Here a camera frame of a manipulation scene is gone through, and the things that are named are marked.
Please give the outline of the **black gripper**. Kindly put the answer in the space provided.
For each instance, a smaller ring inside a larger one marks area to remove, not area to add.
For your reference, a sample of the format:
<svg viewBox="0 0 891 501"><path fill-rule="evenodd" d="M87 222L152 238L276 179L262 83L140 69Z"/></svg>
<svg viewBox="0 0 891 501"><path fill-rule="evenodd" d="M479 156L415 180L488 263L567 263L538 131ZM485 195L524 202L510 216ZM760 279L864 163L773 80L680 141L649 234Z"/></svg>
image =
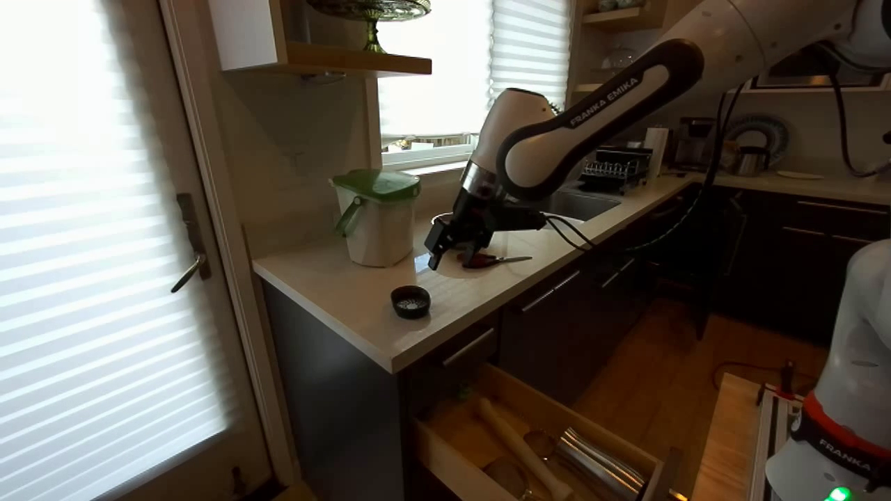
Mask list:
<svg viewBox="0 0 891 501"><path fill-rule="evenodd" d="M471 195L461 188L454 201L447 222L433 222L424 238L428 251L428 266L436 269L439 258L460 247L460 263L476 266L482 251L495 231L538 231L545 216L534 205L507 201L502 195Z"/></svg>

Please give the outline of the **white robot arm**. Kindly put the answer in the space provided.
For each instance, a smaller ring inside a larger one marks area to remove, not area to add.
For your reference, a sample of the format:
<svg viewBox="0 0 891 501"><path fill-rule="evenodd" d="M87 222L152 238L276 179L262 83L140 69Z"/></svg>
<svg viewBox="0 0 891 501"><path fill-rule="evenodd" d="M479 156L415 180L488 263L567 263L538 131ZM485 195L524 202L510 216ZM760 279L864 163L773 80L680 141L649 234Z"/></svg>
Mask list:
<svg viewBox="0 0 891 501"><path fill-rule="evenodd" d="M680 96L763 74L818 42L884 69L891 0L702 0L564 110L538 92L503 88L485 116L451 213L426 234L428 266L447 251L471 258L495 231L539 227L531 201L545 201L592 148L637 119Z"/></svg>

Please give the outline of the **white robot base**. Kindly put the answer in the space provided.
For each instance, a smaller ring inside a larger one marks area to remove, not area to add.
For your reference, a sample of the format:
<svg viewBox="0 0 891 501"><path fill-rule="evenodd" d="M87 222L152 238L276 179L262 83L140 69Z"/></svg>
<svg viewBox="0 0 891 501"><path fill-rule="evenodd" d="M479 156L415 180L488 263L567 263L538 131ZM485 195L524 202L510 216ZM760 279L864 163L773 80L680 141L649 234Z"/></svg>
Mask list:
<svg viewBox="0 0 891 501"><path fill-rule="evenodd" d="M766 482L777 501L891 501L891 238L850 258L827 365Z"/></svg>

